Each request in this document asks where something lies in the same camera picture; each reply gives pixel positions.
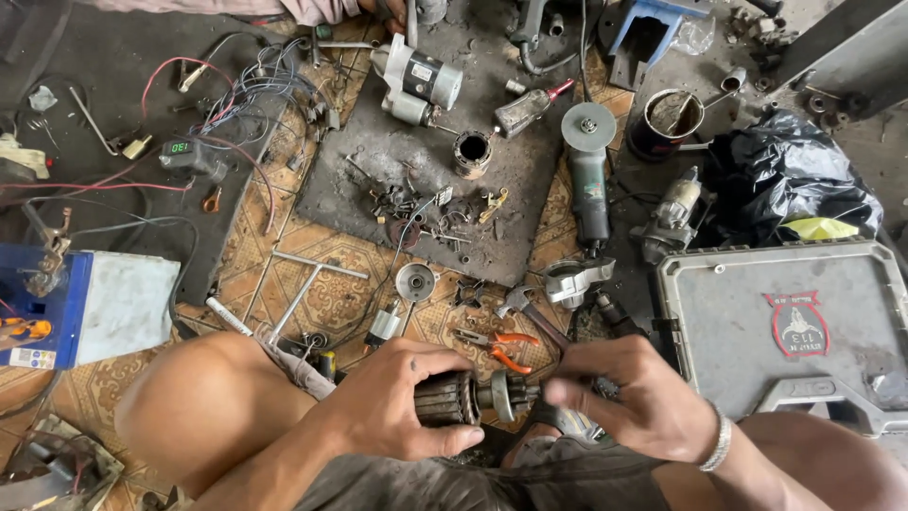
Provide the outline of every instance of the red sticker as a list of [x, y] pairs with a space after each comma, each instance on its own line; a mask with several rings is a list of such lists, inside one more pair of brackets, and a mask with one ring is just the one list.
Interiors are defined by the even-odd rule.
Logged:
[[764, 295], [773, 306], [773, 336], [785, 356], [827, 355], [829, 328], [816, 306], [817, 291]]

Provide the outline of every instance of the orange-handled pliers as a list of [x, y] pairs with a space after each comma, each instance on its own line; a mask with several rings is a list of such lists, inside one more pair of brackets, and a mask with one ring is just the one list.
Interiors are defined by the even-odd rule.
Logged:
[[484, 336], [482, 334], [477, 334], [476, 332], [470, 332], [469, 330], [463, 330], [462, 328], [455, 328], [453, 333], [456, 338], [458, 338], [462, 341], [466, 341], [468, 343], [472, 343], [474, 345], [484, 347], [486, 349], [486, 351], [489, 352], [489, 356], [494, 356], [495, 358], [497, 358], [499, 360], [499, 362], [504, 364], [511, 371], [520, 373], [522, 375], [528, 375], [531, 372], [533, 372], [532, 367], [517, 365], [517, 363], [515, 363], [513, 360], [508, 358], [507, 355], [505, 355], [504, 351], [501, 351], [501, 348], [496, 346], [499, 344], [504, 345], [504, 344], [514, 344], [514, 343], [521, 343], [521, 342], [530, 343], [533, 346], [539, 346], [539, 340], [533, 336], [528, 336], [526, 334], [518, 334], [518, 333], [499, 334], [496, 332], [496, 333], [493, 333], [492, 338], [489, 339], [487, 336]]

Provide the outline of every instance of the black plastic bag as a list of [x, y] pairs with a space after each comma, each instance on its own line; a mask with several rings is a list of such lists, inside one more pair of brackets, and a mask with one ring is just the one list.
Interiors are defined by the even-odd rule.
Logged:
[[868, 238], [883, 222], [883, 207], [838, 144], [790, 110], [719, 135], [709, 148], [704, 185], [717, 198], [706, 226], [717, 245], [769, 245], [778, 226], [802, 218], [834, 218]]

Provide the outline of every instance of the gray toolbox lid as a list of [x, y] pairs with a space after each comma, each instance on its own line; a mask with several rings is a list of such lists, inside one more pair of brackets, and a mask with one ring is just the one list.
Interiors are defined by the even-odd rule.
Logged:
[[[908, 296], [875, 241], [689, 251], [656, 275], [682, 375], [729, 417], [750, 415], [776, 380], [823, 375], [883, 410], [908, 408]], [[893, 377], [874, 391], [879, 375]]]

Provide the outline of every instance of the bracelet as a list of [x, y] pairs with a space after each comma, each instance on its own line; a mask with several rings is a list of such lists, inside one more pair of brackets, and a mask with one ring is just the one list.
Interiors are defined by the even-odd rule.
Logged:
[[722, 413], [722, 410], [719, 410], [715, 403], [709, 401], [709, 404], [712, 405], [719, 418], [719, 441], [716, 443], [713, 455], [698, 467], [701, 472], [712, 472], [719, 468], [725, 461], [725, 456], [728, 455], [728, 447], [732, 445], [732, 421]]

